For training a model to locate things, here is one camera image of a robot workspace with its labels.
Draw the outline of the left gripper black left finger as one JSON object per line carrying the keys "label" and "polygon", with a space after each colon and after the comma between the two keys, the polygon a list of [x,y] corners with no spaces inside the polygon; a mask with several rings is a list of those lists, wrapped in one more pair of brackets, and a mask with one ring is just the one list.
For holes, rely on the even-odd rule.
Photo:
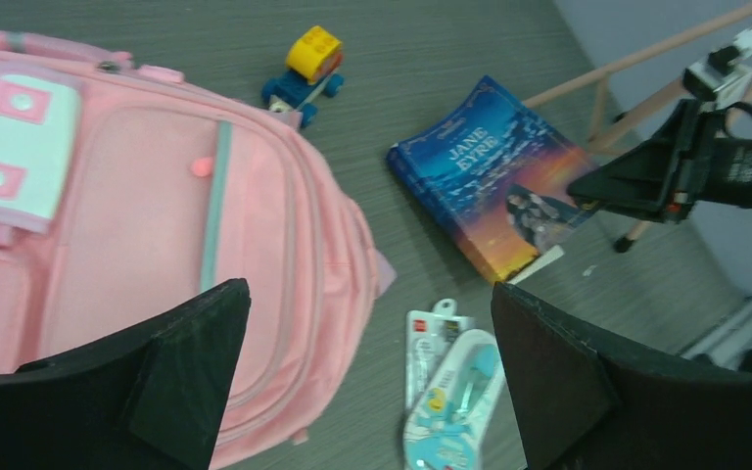
{"label": "left gripper black left finger", "polygon": [[206,469],[251,305],[230,279],[0,374],[0,469]]}

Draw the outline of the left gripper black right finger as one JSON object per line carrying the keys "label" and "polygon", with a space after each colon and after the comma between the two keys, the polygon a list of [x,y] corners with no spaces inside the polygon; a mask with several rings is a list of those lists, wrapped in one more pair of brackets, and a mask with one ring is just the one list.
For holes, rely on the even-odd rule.
{"label": "left gripper black right finger", "polygon": [[752,469],[752,350],[735,369],[497,284],[493,328],[530,469]]}

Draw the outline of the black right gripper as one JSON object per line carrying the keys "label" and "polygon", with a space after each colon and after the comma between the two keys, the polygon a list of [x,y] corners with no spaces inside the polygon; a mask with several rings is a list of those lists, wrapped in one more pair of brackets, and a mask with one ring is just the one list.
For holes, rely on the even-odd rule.
{"label": "black right gripper", "polygon": [[571,199],[656,223],[681,222],[699,201],[752,209],[752,105],[732,90],[751,55],[752,39],[736,38],[687,68],[689,98],[650,138],[571,182]]}

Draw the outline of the blue orange Jane Eyre book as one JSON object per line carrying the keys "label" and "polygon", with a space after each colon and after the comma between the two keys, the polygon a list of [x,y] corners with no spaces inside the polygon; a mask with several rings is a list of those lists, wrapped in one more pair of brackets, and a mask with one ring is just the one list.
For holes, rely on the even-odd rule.
{"label": "blue orange Jane Eyre book", "polygon": [[598,210],[567,193],[595,162],[488,75],[439,123],[393,145],[386,161],[492,283],[563,244]]}

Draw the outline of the pink student backpack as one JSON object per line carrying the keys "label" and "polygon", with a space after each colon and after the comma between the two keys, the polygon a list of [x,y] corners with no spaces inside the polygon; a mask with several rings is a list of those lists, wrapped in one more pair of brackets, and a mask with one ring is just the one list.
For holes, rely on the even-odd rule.
{"label": "pink student backpack", "polygon": [[0,31],[0,374],[243,279],[206,469],[303,442],[395,274],[300,120],[125,52]]}

